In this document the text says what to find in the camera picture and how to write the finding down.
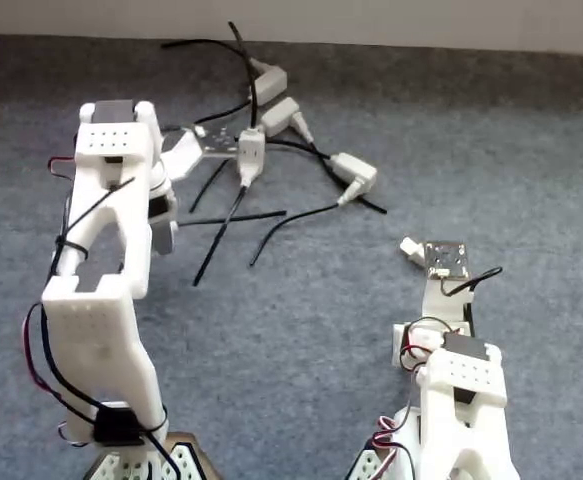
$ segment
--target white wall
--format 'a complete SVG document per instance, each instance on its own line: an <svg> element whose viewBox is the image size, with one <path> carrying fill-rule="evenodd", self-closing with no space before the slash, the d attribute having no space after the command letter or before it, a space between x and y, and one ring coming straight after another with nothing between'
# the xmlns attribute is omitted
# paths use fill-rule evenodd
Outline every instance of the white wall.
<svg viewBox="0 0 583 480"><path fill-rule="evenodd" d="M0 0L0 33L583 53L583 0Z"/></svg>

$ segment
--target metal plate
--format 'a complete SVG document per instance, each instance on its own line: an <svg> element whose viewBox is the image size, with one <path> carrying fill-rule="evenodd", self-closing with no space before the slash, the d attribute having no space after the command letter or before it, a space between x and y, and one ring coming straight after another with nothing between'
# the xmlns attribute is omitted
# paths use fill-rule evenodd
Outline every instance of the metal plate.
<svg viewBox="0 0 583 480"><path fill-rule="evenodd" d="M193 127L193 133L205 157L232 158L238 153L238 142L227 132L226 127L220 130L209 130L196 125Z"/></svg>
<svg viewBox="0 0 583 480"><path fill-rule="evenodd" d="M430 279L464 280L469 278L469 257L464 243L426 242L424 264L427 277Z"/></svg>

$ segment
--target gray carpet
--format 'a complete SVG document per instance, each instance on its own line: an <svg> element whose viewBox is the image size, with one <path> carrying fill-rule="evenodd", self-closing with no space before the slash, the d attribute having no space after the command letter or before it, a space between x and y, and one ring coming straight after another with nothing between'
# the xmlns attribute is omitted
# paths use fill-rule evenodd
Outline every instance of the gray carpet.
<svg viewBox="0 0 583 480"><path fill-rule="evenodd" d="M244 92L230 54L157 47L0 37L0 478L76 479L93 460L57 438L62 408L31 385L19 344L67 188L46 160L72 153L79 106L148 99L161 122L188 122ZM254 269L274 221L232 225L199 288L191 280L216 228L180 231L137 305L172 429L194 432L228 479L342 478L376 417L407 393L390 365L391 325L417 317L424 276L396 242L459 239L474 273L505 268L477 290L474 312L504 353L522 478L583 480L583 58L250 47L287 69L323 150L377 165L372 198L390 214L355 205L307 219ZM178 184L184 206L215 165ZM236 189L225 172L199 214L222 215ZM336 195L314 160L270 150L241 211L300 212ZM101 247L89 268L116 261Z"/></svg>

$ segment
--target white connector plug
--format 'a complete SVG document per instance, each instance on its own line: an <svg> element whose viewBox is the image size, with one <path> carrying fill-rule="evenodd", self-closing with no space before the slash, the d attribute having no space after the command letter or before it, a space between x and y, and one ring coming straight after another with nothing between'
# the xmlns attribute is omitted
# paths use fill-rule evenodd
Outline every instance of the white connector plug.
<svg viewBox="0 0 583 480"><path fill-rule="evenodd" d="M335 174L349 182L349 187L338 199L340 206L368 193L378 176L377 168L348 153L332 155L330 163Z"/></svg>
<svg viewBox="0 0 583 480"><path fill-rule="evenodd" d="M293 128L309 145L314 141L300 105L293 98L287 97L269 109L260 120L267 137L275 137L278 133Z"/></svg>
<svg viewBox="0 0 583 480"><path fill-rule="evenodd" d="M267 137L274 137L289 127L291 117L300 112L300 105L291 97L287 97L280 103L271 107L260 118Z"/></svg>
<svg viewBox="0 0 583 480"><path fill-rule="evenodd" d="M400 242L400 250L410 261L424 267L424 245L410 237L404 237Z"/></svg>
<svg viewBox="0 0 583 480"><path fill-rule="evenodd" d="M287 72L277 65L269 65L255 58L251 59L251 65L260 76L255 80L255 91L258 96L258 105L269 103L287 89Z"/></svg>
<svg viewBox="0 0 583 480"><path fill-rule="evenodd" d="M302 112L295 112L291 115L291 121L289 124L291 125L291 128L298 132L298 135L300 135L305 142L309 145L313 145L315 139L313 138L313 135L311 135L311 131L309 130L309 126L307 125Z"/></svg>
<svg viewBox="0 0 583 480"><path fill-rule="evenodd" d="M240 185L249 188L264 169L266 137L257 128L243 130L238 138L238 173Z"/></svg>

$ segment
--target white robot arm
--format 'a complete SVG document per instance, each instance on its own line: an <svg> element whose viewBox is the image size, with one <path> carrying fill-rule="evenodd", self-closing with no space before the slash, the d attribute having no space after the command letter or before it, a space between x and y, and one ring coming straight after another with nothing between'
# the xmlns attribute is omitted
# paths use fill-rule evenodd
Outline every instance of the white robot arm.
<svg viewBox="0 0 583 480"><path fill-rule="evenodd" d="M501 268L471 278L462 243L405 239L427 273L422 316L394 326L393 363L412 372L420 408L381 417L348 478L519 480L511 461L502 355L475 338L473 289Z"/></svg>
<svg viewBox="0 0 583 480"><path fill-rule="evenodd" d="M187 132L163 154L149 102L89 103L80 121L68 216L42 295L45 357L62 400L72 407L71 439L115 452L106 478L147 478L151 472L158 479L164 472L157 452L164 452L168 422L133 301L146 295L152 247L160 254L173 250L177 200L171 182L184 178L203 152ZM95 291L78 291L76 270L110 223L118 227L123 266L103 275ZM96 400L103 396L119 401ZM180 476L171 470L167 476Z"/></svg>

